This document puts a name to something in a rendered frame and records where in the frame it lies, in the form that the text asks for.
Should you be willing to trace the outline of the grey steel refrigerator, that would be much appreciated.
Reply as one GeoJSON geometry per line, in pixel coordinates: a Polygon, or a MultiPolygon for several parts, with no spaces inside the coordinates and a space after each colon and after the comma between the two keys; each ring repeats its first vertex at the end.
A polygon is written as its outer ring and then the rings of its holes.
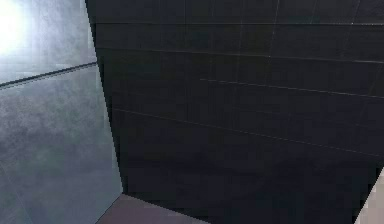
{"type": "Polygon", "coordinates": [[[0,224],[97,224],[120,193],[85,0],[0,0],[0,224]]]}

